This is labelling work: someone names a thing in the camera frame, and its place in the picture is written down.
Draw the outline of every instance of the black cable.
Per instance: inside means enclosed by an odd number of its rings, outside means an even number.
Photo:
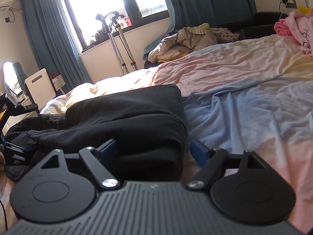
[[[279,13],[281,13],[281,4],[283,3],[283,0],[281,0],[281,3],[279,4]]]
[[[281,0],[281,3],[279,4],[279,13],[281,12],[281,4],[283,3],[283,0]]]
[[[123,46],[124,46],[124,48],[125,48],[125,50],[126,50],[126,52],[127,52],[127,55],[129,56],[131,62],[134,62],[133,59],[130,57],[130,54],[128,53],[127,48],[125,47],[125,44],[124,44],[124,42],[123,42],[123,40],[122,40],[122,38],[121,38],[121,36],[120,36],[120,32],[116,29],[116,27],[115,27],[114,24],[113,24],[113,26],[114,26],[115,30],[118,32],[118,37],[120,38],[120,40],[121,40],[121,42],[122,42],[122,44],[123,44]]]
[[[3,212],[4,212],[4,221],[5,221],[5,230],[7,231],[7,214],[5,213],[5,208],[2,204],[2,201],[0,200],[1,206],[3,208]]]
[[[12,13],[13,13],[13,16],[14,16],[14,21],[11,22],[11,20],[10,20],[10,23],[14,23],[14,22],[15,22],[15,15],[14,15],[14,12],[12,11]]]

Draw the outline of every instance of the ribbed black surface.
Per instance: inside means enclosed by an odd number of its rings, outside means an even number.
[[[80,217],[61,224],[19,221],[6,235],[300,235],[287,222],[268,227],[236,224],[221,216],[203,193],[180,183],[128,182],[104,192]]]

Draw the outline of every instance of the white chair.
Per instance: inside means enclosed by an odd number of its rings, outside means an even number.
[[[56,89],[46,69],[41,69],[25,79],[24,85],[29,99],[38,105],[39,110],[45,107],[48,101],[56,97]]]

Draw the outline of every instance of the triangular cutout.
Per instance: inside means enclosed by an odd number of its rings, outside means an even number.
[[[48,161],[46,161],[43,166],[41,166],[41,169],[53,169],[59,167],[58,155],[54,155]]]
[[[248,168],[249,169],[265,169],[265,167],[252,155],[248,157]]]

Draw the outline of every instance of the air conditioner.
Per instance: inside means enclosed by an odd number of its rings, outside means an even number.
[[[0,12],[8,11],[13,3],[13,0],[0,0]]]

